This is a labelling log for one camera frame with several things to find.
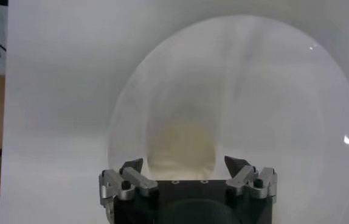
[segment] beige object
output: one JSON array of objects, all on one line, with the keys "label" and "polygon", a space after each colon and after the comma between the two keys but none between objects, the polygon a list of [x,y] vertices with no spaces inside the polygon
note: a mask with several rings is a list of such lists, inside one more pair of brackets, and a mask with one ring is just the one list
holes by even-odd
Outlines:
[{"label": "beige object", "polygon": [[198,122],[164,125],[150,145],[148,165],[158,180],[203,180],[213,172],[213,138]]}]

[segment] white wall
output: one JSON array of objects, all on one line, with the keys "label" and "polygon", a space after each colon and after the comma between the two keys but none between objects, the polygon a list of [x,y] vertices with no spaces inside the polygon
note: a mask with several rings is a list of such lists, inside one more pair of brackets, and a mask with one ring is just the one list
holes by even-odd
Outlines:
[{"label": "white wall", "polygon": [[97,174],[122,86],[173,33],[235,13],[302,29],[349,78],[347,0],[11,1],[1,223],[105,223]]}]

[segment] screw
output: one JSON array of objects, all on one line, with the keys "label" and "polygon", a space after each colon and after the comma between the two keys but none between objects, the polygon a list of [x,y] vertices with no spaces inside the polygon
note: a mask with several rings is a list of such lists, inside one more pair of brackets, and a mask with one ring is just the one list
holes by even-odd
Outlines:
[{"label": "screw", "polygon": [[257,178],[253,181],[253,186],[256,188],[263,188],[264,187],[264,181],[261,179]]}]

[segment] white surface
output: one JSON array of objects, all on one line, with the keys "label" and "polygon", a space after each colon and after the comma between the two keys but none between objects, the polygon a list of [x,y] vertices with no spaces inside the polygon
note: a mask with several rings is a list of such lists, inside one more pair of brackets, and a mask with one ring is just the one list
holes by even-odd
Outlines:
[{"label": "white surface", "polygon": [[349,81],[349,1],[11,1],[0,223],[106,223],[97,174],[120,90],[167,37],[232,13],[304,30]]},{"label": "white surface", "polygon": [[[173,127],[188,136],[161,136]],[[215,142],[209,177],[200,130]],[[111,120],[109,161],[117,169],[160,142],[148,160],[159,178],[226,180],[224,156],[244,158],[278,172],[274,223],[332,224],[349,201],[346,136],[349,84],[324,48],[278,21],[225,16],[180,31],[137,67]]]}]

